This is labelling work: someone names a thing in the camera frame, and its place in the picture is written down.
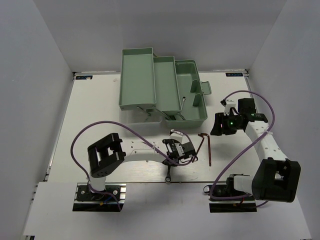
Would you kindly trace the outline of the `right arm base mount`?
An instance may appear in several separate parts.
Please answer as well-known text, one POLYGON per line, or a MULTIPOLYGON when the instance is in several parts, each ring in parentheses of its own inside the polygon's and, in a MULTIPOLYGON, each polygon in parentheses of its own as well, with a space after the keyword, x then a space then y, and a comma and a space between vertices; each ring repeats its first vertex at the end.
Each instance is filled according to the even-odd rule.
POLYGON ((253 177, 247 174, 230 174, 225 182, 215 186, 207 184, 203 193, 209 199, 211 213, 254 213, 257 211, 255 198, 250 191, 253 177))

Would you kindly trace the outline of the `green cantilever toolbox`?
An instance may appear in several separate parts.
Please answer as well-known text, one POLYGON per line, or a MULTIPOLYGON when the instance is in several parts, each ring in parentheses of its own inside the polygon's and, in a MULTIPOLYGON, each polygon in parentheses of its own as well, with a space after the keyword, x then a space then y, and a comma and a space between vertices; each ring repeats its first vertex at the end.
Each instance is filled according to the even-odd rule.
POLYGON ((120 111, 157 113, 169 128, 199 128, 208 118, 205 96, 211 93, 193 59, 158 56, 151 47, 122 50, 120 111))

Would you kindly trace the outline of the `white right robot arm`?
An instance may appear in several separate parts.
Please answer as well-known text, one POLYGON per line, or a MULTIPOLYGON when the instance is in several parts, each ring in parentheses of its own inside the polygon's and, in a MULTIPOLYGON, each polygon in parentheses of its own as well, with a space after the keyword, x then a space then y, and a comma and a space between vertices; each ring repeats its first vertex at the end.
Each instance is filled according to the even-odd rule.
POLYGON ((259 167, 254 175, 231 174, 224 190, 214 183, 209 196, 216 201, 237 200, 248 196, 255 200, 291 203, 296 197, 301 166, 291 161, 279 148, 271 133, 267 117, 256 110, 253 98, 238 102, 221 101, 224 111, 215 114, 212 136, 234 135, 242 130, 251 140, 247 148, 254 148, 259 167))

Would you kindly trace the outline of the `large silver ratchet wrench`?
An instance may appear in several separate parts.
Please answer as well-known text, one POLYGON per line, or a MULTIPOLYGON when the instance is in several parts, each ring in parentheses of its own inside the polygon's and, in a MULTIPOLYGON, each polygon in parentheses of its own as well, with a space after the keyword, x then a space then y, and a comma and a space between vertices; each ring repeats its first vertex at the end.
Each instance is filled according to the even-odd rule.
POLYGON ((171 168, 174 168, 174 166, 167 166, 167 172, 166 172, 166 176, 165 176, 166 183, 170 183, 172 181, 171 168))

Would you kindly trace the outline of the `long brown hex key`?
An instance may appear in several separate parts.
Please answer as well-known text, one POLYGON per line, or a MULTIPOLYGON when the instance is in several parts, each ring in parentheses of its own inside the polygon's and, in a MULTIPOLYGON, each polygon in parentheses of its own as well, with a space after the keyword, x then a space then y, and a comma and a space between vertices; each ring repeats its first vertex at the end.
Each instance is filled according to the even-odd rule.
POLYGON ((207 138, 207 148, 208 148, 208 164, 211 167, 212 166, 212 151, 211 151, 211 139, 210 135, 207 133, 200 133, 204 135, 204 139, 207 138))

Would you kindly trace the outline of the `short brown hex key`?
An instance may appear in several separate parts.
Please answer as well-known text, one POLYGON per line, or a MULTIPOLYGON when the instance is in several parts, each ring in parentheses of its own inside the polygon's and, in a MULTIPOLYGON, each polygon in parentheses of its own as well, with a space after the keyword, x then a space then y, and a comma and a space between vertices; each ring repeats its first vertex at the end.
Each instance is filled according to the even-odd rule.
POLYGON ((192 158, 192 161, 191 161, 192 163, 194 163, 194 162, 196 162, 198 160, 198 153, 199 153, 199 151, 200 151, 200 149, 201 149, 201 147, 202 147, 202 145, 203 145, 203 143, 205 141, 205 137, 204 137, 204 135, 202 133, 198 134, 198 136, 201 137, 201 142, 200 142, 200 144, 199 144, 199 146, 198 146, 198 148, 197 148, 197 150, 195 152, 195 156, 192 158))

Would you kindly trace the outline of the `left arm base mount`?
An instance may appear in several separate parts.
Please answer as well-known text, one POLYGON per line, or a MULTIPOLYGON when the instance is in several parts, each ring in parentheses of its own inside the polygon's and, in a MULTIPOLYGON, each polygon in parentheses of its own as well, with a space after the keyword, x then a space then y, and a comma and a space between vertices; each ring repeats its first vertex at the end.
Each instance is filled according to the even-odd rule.
POLYGON ((119 213, 124 206, 126 198, 125 183, 111 183, 105 185, 105 191, 113 194, 115 199, 108 194, 92 192, 86 183, 78 183, 74 196, 73 212, 104 212, 119 213))

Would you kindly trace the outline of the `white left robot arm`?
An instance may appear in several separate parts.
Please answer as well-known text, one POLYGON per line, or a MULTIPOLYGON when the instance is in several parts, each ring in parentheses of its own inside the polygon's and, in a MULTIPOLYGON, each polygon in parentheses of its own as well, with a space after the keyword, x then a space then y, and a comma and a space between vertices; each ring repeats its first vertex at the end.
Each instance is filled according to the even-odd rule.
POLYGON ((89 160, 90 184, 88 193, 99 200, 105 196, 106 177, 121 164, 127 162, 156 162, 165 166, 176 167, 193 160, 197 151, 191 141, 183 143, 183 133, 173 131, 169 138, 147 144, 137 139, 122 146, 118 133, 111 133, 87 148, 89 160))

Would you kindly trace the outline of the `small silver ratchet wrench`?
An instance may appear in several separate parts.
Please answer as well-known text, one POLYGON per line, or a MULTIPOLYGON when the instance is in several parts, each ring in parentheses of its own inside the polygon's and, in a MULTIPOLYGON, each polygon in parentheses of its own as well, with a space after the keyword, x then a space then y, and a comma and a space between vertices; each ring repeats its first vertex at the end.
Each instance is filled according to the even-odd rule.
POLYGON ((185 96, 182 97, 182 101, 181 101, 181 111, 183 111, 183 109, 184 109, 184 105, 185 105, 186 99, 187 99, 187 98, 186 98, 185 96))

